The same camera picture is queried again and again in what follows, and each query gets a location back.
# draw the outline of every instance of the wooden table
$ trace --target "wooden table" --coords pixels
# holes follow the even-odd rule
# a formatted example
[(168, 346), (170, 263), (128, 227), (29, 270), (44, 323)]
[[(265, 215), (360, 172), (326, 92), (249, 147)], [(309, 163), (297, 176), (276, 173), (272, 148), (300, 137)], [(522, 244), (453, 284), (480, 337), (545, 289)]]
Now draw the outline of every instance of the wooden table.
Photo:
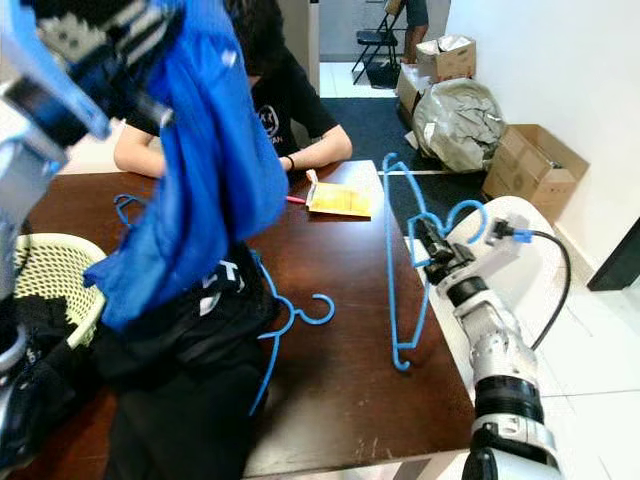
[[(310, 313), (317, 305), (324, 314), (311, 299), (319, 292), (334, 299), (337, 311), (324, 326), (297, 321), (284, 337), (246, 475), (337, 470), (466, 448), (472, 405), (433, 314), (418, 349), (407, 354), (414, 362), (409, 372), (391, 362), (384, 198), (373, 163), (344, 163), (319, 176), (370, 184), (374, 214), (358, 220), (288, 205), (277, 225), (250, 241), (295, 305)], [(113, 197), (148, 196), (152, 188), (132, 174), (59, 177), (31, 223), (36, 232), (79, 235), (110, 252), (123, 235)], [(303, 196), (308, 184), (295, 181), (291, 191)], [(408, 339), (421, 288), (396, 225), (393, 242), (400, 334)], [(102, 392), (12, 478), (101, 479), (115, 404)]]

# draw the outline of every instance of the robotic arm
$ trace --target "robotic arm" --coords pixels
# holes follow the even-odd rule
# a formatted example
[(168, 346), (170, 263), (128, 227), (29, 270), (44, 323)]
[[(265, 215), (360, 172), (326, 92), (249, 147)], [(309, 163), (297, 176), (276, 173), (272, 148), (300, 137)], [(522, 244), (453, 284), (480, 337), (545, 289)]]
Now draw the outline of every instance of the robotic arm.
[[(510, 220), (522, 226), (522, 218)], [(476, 390), (476, 420), (464, 480), (560, 480), (553, 434), (544, 425), (535, 353), (522, 339), (520, 326), (487, 286), (488, 276), (517, 256), (519, 244), (505, 236), (506, 222), (493, 227), (492, 252), (476, 260), (469, 249), (440, 237), (428, 221), (418, 225), (433, 259), (429, 281), (447, 297), (471, 345)]]
[[(15, 321), (13, 302), (20, 228), (66, 164), (67, 147), (87, 133), (105, 138), (110, 118), (134, 111), (158, 125), (170, 121), (170, 110), (140, 89), (182, 24), (180, 10), (145, 1), (87, 2), (116, 12), (100, 26), (64, 8), (49, 9), (62, 1), (46, 2), (48, 18), (37, 22), (28, 2), (1, 2), (3, 53), (25, 76), (0, 96), (0, 477), (34, 448), (33, 419), (15, 413), (29, 404), (16, 384), (27, 361), (26, 332)], [(84, 2), (66, 3), (87, 9)]]

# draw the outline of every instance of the person's leg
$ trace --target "person's leg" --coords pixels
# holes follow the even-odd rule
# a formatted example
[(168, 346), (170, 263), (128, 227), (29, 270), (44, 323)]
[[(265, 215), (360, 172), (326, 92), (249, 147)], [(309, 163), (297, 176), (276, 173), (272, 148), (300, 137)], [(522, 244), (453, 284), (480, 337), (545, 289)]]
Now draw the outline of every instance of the person's leg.
[(422, 42), (429, 29), (426, 0), (407, 1), (407, 24), (402, 62), (416, 63), (416, 45)]

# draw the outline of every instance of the black t-shirt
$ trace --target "black t-shirt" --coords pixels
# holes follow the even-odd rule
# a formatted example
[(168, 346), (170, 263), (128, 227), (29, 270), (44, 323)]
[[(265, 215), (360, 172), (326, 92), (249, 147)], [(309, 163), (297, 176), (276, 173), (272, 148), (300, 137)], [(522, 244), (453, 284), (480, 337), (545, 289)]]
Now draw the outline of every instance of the black t-shirt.
[[(322, 104), (307, 75), (290, 52), (280, 66), (262, 78), (252, 90), (254, 108), (279, 156), (299, 150), (291, 120), (302, 124), (310, 138), (318, 138), (338, 125)], [(158, 136), (158, 128), (132, 115), (127, 123)]]

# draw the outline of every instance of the white basket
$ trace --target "white basket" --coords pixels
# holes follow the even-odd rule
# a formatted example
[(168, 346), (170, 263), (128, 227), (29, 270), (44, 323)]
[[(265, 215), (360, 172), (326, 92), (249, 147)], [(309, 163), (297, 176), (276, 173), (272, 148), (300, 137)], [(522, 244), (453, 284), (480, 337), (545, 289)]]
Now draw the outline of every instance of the white basket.
[(16, 281), (15, 296), (65, 297), (67, 321), (78, 327), (67, 339), (71, 348), (88, 345), (105, 304), (96, 288), (84, 288), (83, 273), (104, 259), (104, 252), (84, 238), (59, 233), (36, 233), (31, 240), (18, 238), (15, 262), (19, 266), (29, 252), (29, 260)]

